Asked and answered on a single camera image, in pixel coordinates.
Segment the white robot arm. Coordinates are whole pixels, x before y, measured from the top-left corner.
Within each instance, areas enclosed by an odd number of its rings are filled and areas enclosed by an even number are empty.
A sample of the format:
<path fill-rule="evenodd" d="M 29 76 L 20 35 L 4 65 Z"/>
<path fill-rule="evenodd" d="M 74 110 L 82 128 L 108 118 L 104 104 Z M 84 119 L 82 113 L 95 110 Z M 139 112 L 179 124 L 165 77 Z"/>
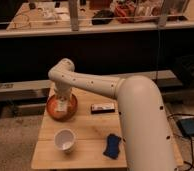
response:
<path fill-rule="evenodd" d="M 171 131 L 158 86 L 145 76 L 120 77 L 76 73 L 64 58 L 48 72 L 59 96 L 73 87 L 117 101 L 129 171 L 178 171 Z"/>

